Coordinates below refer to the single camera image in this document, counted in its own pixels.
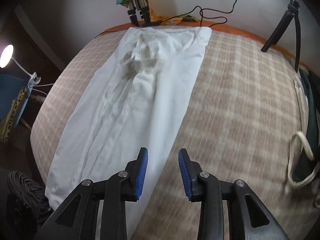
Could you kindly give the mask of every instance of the mattress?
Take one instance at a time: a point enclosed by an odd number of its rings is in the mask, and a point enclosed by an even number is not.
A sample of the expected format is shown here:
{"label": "mattress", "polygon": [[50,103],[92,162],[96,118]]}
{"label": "mattress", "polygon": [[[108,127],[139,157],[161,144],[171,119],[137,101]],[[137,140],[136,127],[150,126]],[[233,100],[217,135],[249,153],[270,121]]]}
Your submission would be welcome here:
{"label": "mattress", "polygon": [[[44,182],[68,118],[124,33],[98,36],[86,45],[41,107],[30,140]],[[292,196],[283,192],[289,141],[301,129],[295,72],[284,54],[260,48],[246,37],[212,31],[175,143],[131,239],[196,239],[200,204],[184,194],[178,167],[183,147],[218,179],[246,181],[290,239],[303,239],[310,230],[319,216],[310,189]]]}

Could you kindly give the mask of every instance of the lamp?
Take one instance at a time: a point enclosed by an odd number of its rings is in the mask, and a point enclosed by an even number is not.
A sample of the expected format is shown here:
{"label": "lamp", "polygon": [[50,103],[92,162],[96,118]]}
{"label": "lamp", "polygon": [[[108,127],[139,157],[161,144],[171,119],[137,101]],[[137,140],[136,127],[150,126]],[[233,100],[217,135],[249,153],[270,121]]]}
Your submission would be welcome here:
{"label": "lamp", "polygon": [[10,59],[13,59],[14,62],[18,65],[19,68],[21,68],[21,70],[26,73],[28,76],[30,76],[30,82],[33,82],[34,84],[38,84],[41,80],[40,77],[37,76],[36,72],[34,72],[33,74],[30,74],[28,71],[26,71],[18,62],[17,60],[12,57],[13,54],[13,45],[8,45],[4,48],[1,57],[0,57],[0,68],[4,68],[7,66],[7,64],[9,63]]}
{"label": "lamp", "polygon": [[270,38],[267,40],[267,42],[262,47],[262,52],[267,52],[267,50],[272,45],[276,45],[279,41],[279,39],[284,34],[285,30],[289,26],[291,20],[294,18],[295,27],[296,27],[296,60],[294,64],[294,70],[298,72],[299,68],[299,60],[300,60],[300,49],[301,49],[301,27],[300,27],[300,21],[299,21],[299,9],[300,5],[297,0],[290,0],[288,4],[288,9],[285,11],[284,15],[282,16],[282,19],[280,20],[278,26],[271,34]]}

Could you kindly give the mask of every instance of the white wall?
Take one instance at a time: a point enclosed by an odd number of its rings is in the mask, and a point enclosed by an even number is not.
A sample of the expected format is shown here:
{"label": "white wall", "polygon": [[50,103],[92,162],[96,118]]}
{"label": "white wall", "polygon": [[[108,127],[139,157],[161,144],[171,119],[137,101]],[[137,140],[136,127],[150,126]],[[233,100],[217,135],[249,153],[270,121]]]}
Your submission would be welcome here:
{"label": "white wall", "polygon": [[[234,0],[151,0],[161,15],[190,11],[195,5],[230,10]],[[228,25],[268,38],[287,9],[289,0],[238,0],[227,15]],[[116,0],[23,0],[21,5],[52,50],[69,62],[95,35],[129,22],[127,9]],[[320,74],[320,27],[300,2],[301,60]],[[218,13],[207,15],[219,16]],[[278,45],[295,54],[295,27],[291,22]]]}

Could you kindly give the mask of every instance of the silver screw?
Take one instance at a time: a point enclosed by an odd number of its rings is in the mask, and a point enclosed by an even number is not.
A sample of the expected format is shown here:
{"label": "silver screw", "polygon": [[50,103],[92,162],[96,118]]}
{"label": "silver screw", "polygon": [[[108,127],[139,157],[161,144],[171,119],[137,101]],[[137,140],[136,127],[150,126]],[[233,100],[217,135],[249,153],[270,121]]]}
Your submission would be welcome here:
{"label": "silver screw", "polygon": [[119,176],[119,177],[122,177],[122,178],[125,178],[126,176],[128,176],[128,173],[127,173],[126,171],[120,171],[120,172],[118,173],[118,176]]}
{"label": "silver screw", "polygon": [[207,177],[209,177],[209,173],[208,172],[206,172],[206,171],[201,171],[200,172],[200,177],[202,177],[202,178],[207,178]]}
{"label": "silver screw", "polygon": [[243,180],[241,180],[241,179],[238,179],[238,180],[236,181],[236,184],[237,184],[239,187],[243,187],[243,186],[245,185],[245,182],[244,182]]}
{"label": "silver screw", "polygon": [[89,186],[89,185],[91,184],[91,180],[89,180],[89,179],[84,179],[84,180],[81,182],[81,184],[82,184],[83,186]]}

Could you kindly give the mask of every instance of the beige plaid fabric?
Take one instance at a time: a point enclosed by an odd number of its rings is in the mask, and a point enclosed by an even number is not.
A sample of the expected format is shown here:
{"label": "beige plaid fabric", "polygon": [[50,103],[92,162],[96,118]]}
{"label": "beige plaid fabric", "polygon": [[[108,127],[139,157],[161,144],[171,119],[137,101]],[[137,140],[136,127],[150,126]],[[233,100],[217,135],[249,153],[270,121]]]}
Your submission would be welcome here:
{"label": "beige plaid fabric", "polygon": [[[69,116],[123,34],[90,42],[49,93],[31,133],[44,181]],[[196,239],[200,204],[184,194],[178,167],[182,147],[218,179],[246,181],[290,239],[303,239],[314,224],[319,212],[310,190],[291,197],[283,193],[289,141],[301,129],[294,70],[280,52],[260,48],[256,41],[212,31],[187,113],[133,240]]]}

